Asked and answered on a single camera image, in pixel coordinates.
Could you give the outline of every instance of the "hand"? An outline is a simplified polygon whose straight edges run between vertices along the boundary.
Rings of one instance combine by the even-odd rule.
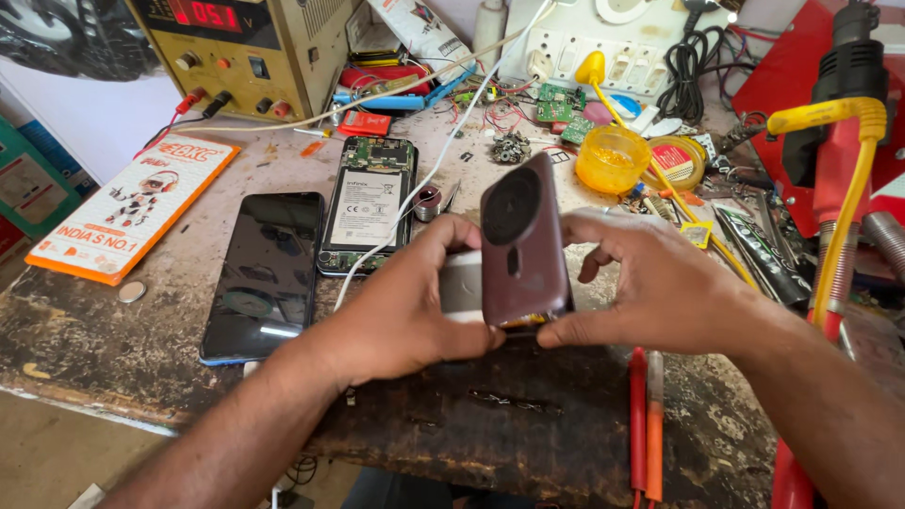
[[[324,321],[319,328],[329,333],[319,332],[316,348],[341,387],[401,377],[441,360],[480,357],[505,341],[496,327],[453,322],[440,312],[438,273],[446,250],[465,247],[481,248],[478,227],[461,216],[437,217]]]
[[[592,218],[573,214],[562,222],[565,245],[599,243],[585,258],[578,281],[589,283],[600,267],[620,262],[613,304],[605,311],[576,312],[543,327],[538,343],[620,344],[676,353],[734,355],[739,331],[792,313],[769,301],[730,270],[654,216],[611,209]]]

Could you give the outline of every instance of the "black phone screen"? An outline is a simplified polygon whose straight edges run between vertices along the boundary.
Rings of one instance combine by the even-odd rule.
[[[201,343],[205,364],[261,360],[311,323],[320,193],[242,200]]]

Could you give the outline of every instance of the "floor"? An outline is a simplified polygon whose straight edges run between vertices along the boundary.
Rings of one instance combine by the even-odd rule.
[[[0,493],[5,507],[66,509],[91,483],[111,489],[168,438],[0,392]],[[338,509],[359,466],[321,459],[296,492]]]

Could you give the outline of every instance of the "white cable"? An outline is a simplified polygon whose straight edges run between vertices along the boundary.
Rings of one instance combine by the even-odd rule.
[[[500,66],[502,65],[502,63],[505,62],[506,59],[510,56],[510,54],[516,48],[519,47],[519,45],[522,43],[522,41],[524,41],[525,38],[528,37],[528,34],[531,31],[531,27],[533,27],[534,24],[538,22],[540,15],[543,14],[544,9],[547,8],[547,5],[549,5],[549,3],[550,3],[550,0],[544,0],[544,3],[541,4],[538,11],[534,14],[534,17],[531,18],[531,21],[524,28],[524,30],[522,30],[522,33],[521,33],[521,35],[519,35],[519,38],[515,40],[515,43],[513,43],[512,46],[510,46],[510,48],[508,50],[506,50],[506,52],[503,54],[502,58],[500,58],[493,65],[493,67],[487,72],[487,76],[484,77],[484,81],[481,82],[481,86],[478,87],[479,91],[482,91],[485,88],[487,88],[487,83],[490,82],[491,76],[494,73],[496,73],[497,69],[499,69]],[[333,307],[333,312],[336,312],[339,309],[339,306],[342,305],[342,301],[346,297],[346,290],[348,289],[348,284],[349,284],[349,282],[352,281],[352,278],[355,276],[355,272],[358,270],[358,268],[368,258],[370,258],[374,253],[387,247],[389,245],[389,243],[393,240],[393,237],[396,234],[396,225],[399,224],[399,220],[402,219],[402,216],[405,215],[405,209],[408,208],[409,202],[411,202],[412,198],[414,198],[415,195],[417,195],[418,192],[421,191],[422,187],[424,187],[428,182],[431,181],[433,174],[436,173],[437,169],[440,168],[440,163],[443,162],[443,157],[446,155],[446,150],[450,147],[450,145],[453,143],[453,140],[455,139],[455,133],[459,132],[459,130],[462,128],[462,126],[465,125],[465,122],[468,121],[468,117],[472,114],[474,105],[478,102],[478,99],[480,99],[480,98],[481,98],[481,94],[479,94],[479,93],[474,94],[474,97],[472,98],[472,102],[469,103],[468,109],[465,110],[465,113],[462,115],[462,119],[459,120],[459,123],[456,124],[455,129],[453,129],[452,132],[450,133],[450,137],[446,140],[446,143],[443,144],[443,149],[440,150],[440,155],[437,157],[437,162],[436,162],[436,164],[433,165],[433,169],[431,170],[431,172],[428,173],[427,177],[424,177],[424,180],[422,180],[421,183],[418,184],[417,187],[415,187],[415,189],[412,189],[412,192],[409,193],[407,197],[405,197],[405,200],[403,200],[403,204],[399,207],[399,211],[396,213],[395,221],[393,222],[393,225],[390,226],[390,235],[386,238],[386,240],[383,242],[383,244],[378,245],[374,249],[371,249],[370,251],[368,251],[364,256],[358,258],[358,261],[356,261],[355,264],[352,265],[352,268],[349,269],[348,274],[346,275],[346,280],[343,281],[343,283],[342,283],[342,290],[339,291],[339,297],[337,297],[337,304],[336,304],[336,306]]]

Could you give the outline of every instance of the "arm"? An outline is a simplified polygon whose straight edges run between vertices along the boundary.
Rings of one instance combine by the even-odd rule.
[[[346,387],[499,347],[501,331],[451,322],[440,311],[446,248],[480,242],[477,226],[461,217],[434,220],[368,278],[355,300],[277,349],[100,507],[252,507]]]
[[[538,342],[721,353],[833,507],[893,507],[905,476],[905,411],[823,336],[651,216],[567,216],[568,244],[599,243],[578,280],[621,263],[616,299],[541,330]],[[676,295],[693,308],[677,309]]]

